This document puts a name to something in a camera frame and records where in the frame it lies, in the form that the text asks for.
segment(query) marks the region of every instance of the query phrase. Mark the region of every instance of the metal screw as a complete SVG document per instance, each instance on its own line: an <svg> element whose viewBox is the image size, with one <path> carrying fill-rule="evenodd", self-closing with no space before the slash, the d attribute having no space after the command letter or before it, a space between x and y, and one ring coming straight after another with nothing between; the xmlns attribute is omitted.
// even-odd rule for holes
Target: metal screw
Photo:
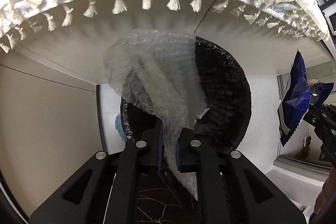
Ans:
<svg viewBox="0 0 336 224"><path fill-rule="evenodd" d="M231 152L231 157L234 159L238 159L240 158L240 156L241 156L241 153L237 150Z"/></svg>
<svg viewBox="0 0 336 224"><path fill-rule="evenodd" d="M147 145L147 143L145 141L138 141L136 143L136 146L139 147L139 148L143 148Z"/></svg>
<svg viewBox="0 0 336 224"><path fill-rule="evenodd" d="M199 141L199 140L192 140L191 142L190 142L190 144L191 144L191 146L193 146L193 147L199 147L199 146L201 146L201 142Z"/></svg>
<svg viewBox="0 0 336 224"><path fill-rule="evenodd" d="M96 158L97 158L98 160L102 160L102 159L104 159L105 157L106 157L106 153L103 152L103 151L100 151L100 152L98 152L98 153L96 154Z"/></svg>

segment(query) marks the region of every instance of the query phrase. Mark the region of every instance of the triangular cutout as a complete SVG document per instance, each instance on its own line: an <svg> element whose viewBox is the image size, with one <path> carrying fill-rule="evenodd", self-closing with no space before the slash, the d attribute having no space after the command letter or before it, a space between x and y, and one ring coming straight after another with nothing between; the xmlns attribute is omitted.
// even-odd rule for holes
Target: triangular cutout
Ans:
<svg viewBox="0 0 336 224"><path fill-rule="evenodd" d="M272 198L272 193L263 183L248 169L244 169L244 173L249 182L253 197L256 203L261 203Z"/></svg>
<svg viewBox="0 0 336 224"><path fill-rule="evenodd" d="M67 190L62 198L74 204L81 203L85 189L89 183L93 170L87 170L71 187Z"/></svg>

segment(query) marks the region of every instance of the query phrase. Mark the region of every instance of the black trash bag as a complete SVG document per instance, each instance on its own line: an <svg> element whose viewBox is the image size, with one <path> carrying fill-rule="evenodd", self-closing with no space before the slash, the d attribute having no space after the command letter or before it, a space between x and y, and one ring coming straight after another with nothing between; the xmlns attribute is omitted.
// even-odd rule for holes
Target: black trash bag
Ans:
<svg viewBox="0 0 336 224"><path fill-rule="evenodd" d="M217 152L235 150L251 118L251 91L243 69L220 46L196 37L196 66L210 109L194 126L195 135ZM121 122L129 142L138 141L157 117L121 100Z"/></svg>

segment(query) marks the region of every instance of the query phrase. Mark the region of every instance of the white appliance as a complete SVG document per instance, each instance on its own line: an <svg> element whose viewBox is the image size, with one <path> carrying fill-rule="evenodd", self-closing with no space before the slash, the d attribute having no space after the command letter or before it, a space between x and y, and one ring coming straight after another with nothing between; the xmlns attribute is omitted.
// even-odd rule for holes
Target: white appliance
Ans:
<svg viewBox="0 0 336 224"><path fill-rule="evenodd" d="M327 20L331 33L336 35L336 3L325 8L322 12Z"/></svg>

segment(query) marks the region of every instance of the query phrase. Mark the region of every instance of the bubble wrap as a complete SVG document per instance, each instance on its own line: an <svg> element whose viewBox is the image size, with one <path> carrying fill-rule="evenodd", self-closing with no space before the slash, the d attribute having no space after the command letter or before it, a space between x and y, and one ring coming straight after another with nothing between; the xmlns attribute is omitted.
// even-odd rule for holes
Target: bubble wrap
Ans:
<svg viewBox="0 0 336 224"><path fill-rule="evenodd" d="M195 39L190 33L136 30L107 50L104 66L116 93L162 120L169 168L197 198L195 174L179 173L175 162L182 128L193 129L196 116L206 108L195 62Z"/></svg>

